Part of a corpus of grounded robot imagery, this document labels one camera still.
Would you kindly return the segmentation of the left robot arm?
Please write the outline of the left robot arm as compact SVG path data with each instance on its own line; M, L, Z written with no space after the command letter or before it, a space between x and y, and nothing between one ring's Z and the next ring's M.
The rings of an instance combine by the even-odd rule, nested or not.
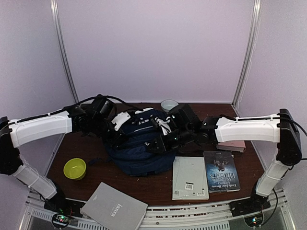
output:
M82 132L98 137L117 136L131 118L128 112L115 113L113 96L97 95L51 113L9 120L0 119L0 173L11 175L36 190L59 213L69 209L69 202L48 178L22 160L19 147L29 142L59 134Z

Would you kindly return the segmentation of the navy blue student backpack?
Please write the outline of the navy blue student backpack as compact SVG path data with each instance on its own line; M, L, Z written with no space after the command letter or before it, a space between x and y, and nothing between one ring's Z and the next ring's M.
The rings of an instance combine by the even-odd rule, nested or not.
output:
M129 176L148 176L166 172L173 167L177 151L165 154L149 153L146 147L162 132L156 130L150 120L158 116L165 120L167 113L152 107L136 111L132 121L126 122L120 130L126 135L126 141L118 148L104 145L109 159Z

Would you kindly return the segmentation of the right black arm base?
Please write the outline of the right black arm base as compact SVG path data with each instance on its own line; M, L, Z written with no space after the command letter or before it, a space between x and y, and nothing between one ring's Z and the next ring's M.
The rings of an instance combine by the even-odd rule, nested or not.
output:
M260 212L263 209L271 207L268 197L252 195L250 198L245 198L229 203L229 207L233 217L247 215L254 212Z

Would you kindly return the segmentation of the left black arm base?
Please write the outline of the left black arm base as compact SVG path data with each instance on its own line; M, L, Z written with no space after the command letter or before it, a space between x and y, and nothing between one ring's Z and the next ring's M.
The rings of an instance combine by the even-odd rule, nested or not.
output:
M44 209L71 217L82 218L81 208L84 205L82 201L67 199L61 190L57 191L51 199L44 200Z

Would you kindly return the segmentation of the light grey barcode notebook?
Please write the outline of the light grey barcode notebook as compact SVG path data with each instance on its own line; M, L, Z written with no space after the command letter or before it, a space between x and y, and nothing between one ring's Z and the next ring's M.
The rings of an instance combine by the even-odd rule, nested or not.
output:
M172 199L187 201L209 199L203 157L175 157L173 162Z

